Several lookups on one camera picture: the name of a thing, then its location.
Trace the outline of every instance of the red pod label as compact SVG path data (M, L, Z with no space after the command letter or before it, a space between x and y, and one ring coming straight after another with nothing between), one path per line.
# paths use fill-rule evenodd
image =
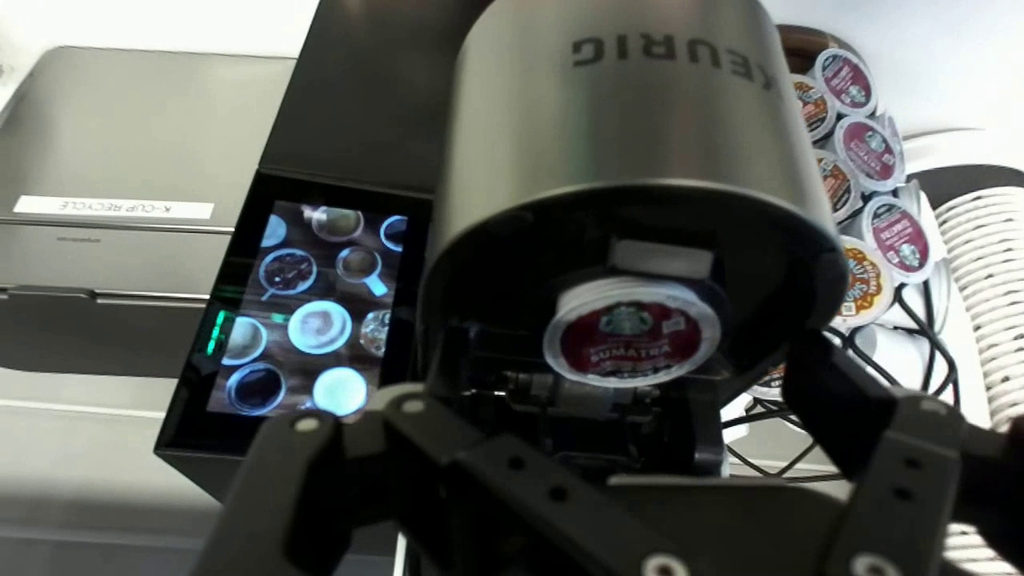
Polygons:
M892 267L916 275L928 265L924 227L902 205L878 205L870 212L870 235Z
M580 375L650 378L697 355L701 322L682 308L621 299L570 321L557 344Z
M846 155L855 169L862 169L875 181L897 180L897 146L892 140L870 122L853 122L841 135Z
M848 54L822 57L822 84L846 109L870 109L875 87L866 70Z

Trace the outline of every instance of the touchscreen display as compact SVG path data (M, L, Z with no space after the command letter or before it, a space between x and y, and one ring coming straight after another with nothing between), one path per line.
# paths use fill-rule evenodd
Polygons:
M278 202L237 313L217 313L210 412L359 412L379 387L408 214Z

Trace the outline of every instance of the coffee pod lid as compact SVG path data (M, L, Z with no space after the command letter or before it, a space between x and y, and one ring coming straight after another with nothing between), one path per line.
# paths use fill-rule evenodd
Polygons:
M885 257L857 235L840 235L848 281L846 299L840 308L841 327L863 327L885 317L892 308L897 284Z
M650 387L701 369L722 322L689 284L600 277L559 294L543 331L546 365L593 387Z
M932 240L923 221L901 198L875 198L862 212L857 235L863 235L892 267L897 281L932 277Z
M822 84L840 114L870 114L878 92L862 57L846 48L827 48L814 59L814 77Z
M846 159L862 193L892 193L902 184L901 140L870 118L841 118L833 135L837 155Z
M816 151L827 194L833 202L833 216L841 224L862 207L862 181L855 169L829 151Z
M814 77L795 77L795 92L802 112L811 140L822 140L837 129L837 109Z

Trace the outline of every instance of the robotic arm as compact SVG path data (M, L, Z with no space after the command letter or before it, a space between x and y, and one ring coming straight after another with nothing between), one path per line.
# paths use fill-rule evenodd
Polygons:
M269 418L194 571L332 571L383 518L459 576L957 571L950 518L1024 566L1024 426L822 336L848 267L784 79L760 2L492 2L459 57L424 383ZM721 479L718 412L777 361L848 503Z

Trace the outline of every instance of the gray appliance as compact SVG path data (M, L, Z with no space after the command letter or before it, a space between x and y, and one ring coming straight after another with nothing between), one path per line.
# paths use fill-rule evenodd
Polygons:
M48 52L0 123L0 365L178 375L294 59Z

